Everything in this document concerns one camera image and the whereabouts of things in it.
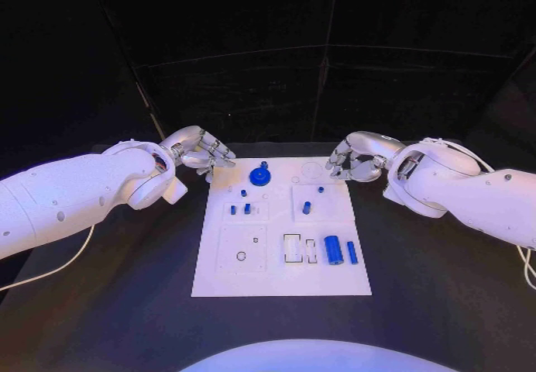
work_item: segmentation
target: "blue screw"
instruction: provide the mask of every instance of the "blue screw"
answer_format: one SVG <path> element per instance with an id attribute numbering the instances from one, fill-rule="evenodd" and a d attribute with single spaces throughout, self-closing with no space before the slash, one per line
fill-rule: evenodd
<path id="1" fill-rule="evenodd" d="M 305 203 L 305 215 L 310 214 L 310 201 Z"/>

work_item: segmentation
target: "white board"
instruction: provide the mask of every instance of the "white board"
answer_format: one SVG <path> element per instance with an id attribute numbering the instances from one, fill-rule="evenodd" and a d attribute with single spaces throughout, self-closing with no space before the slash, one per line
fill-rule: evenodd
<path id="1" fill-rule="evenodd" d="M 258 187 L 250 173 L 263 160 L 271 182 Z M 192 297 L 372 295 L 349 189 L 330 179 L 326 161 L 328 157 L 237 159 L 234 168 L 215 169 Z M 328 259 L 325 238 L 332 235 L 341 240 L 341 265 Z"/>

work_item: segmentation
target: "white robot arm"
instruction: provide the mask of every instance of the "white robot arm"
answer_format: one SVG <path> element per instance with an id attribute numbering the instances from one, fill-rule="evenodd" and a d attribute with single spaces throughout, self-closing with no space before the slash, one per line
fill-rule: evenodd
<path id="1" fill-rule="evenodd" d="M 349 155 L 351 169 L 345 170 Z M 365 155 L 372 159 L 362 161 Z M 345 138 L 326 168 L 335 168 L 332 177 L 361 182 L 374 181 L 385 168 L 390 200 L 433 218 L 451 212 L 469 227 L 535 250 L 536 174 L 495 171 L 472 151 L 441 139 L 405 146 L 369 132 Z"/>
<path id="2" fill-rule="evenodd" d="M 214 135 L 189 126 L 160 145 L 120 142 L 15 174 L 0 181 L 0 259 L 83 231 L 120 204 L 143 209 L 160 197 L 175 204 L 188 191 L 176 166 L 198 168 L 211 182 L 214 167 L 234 167 L 232 158 Z"/>

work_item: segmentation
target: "gray table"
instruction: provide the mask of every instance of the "gray table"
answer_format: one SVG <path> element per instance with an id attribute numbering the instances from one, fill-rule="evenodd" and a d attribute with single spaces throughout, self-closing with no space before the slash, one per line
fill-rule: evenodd
<path id="1" fill-rule="evenodd" d="M 333 143 L 238 144 L 241 157 L 329 155 Z M 86 253 L 0 305 L 0 370 L 175 371 L 274 339 L 382 346 L 462 371 L 535 370 L 536 293 L 513 246 L 349 183 L 372 297 L 191 298 L 209 186 L 119 207 Z M 86 232 L 34 250 L 19 279 L 68 260 Z"/>

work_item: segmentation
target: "robotic hand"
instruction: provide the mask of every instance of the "robotic hand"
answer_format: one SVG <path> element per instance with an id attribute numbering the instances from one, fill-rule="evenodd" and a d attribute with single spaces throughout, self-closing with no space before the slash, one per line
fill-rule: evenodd
<path id="1" fill-rule="evenodd" d="M 342 169 L 349 155 L 351 169 Z M 362 161 L 364 156 L 372 159 Z M 378 179 L 387 169 L 390 200 L 433 218 L 451 212 L 469 227 L 535 250 L 536 174 L 495 171 L 457 143 L 427 138 L 405 146 L 371 132 L 345 138 L 326 168 L 333 178 L 359 182 Z"/>
<path id="2" fill-rule="evenodd" d="M 209 132 L 189 126 L 158 145 L 130 140 L 103 154 L 44 164 L 0 181 L 0 259 L 96 225 L 111 209 L 172 204 L 188 192 L 176 178 L 185 164 L 207 174 L 234 167 L 235 154 Z"/>

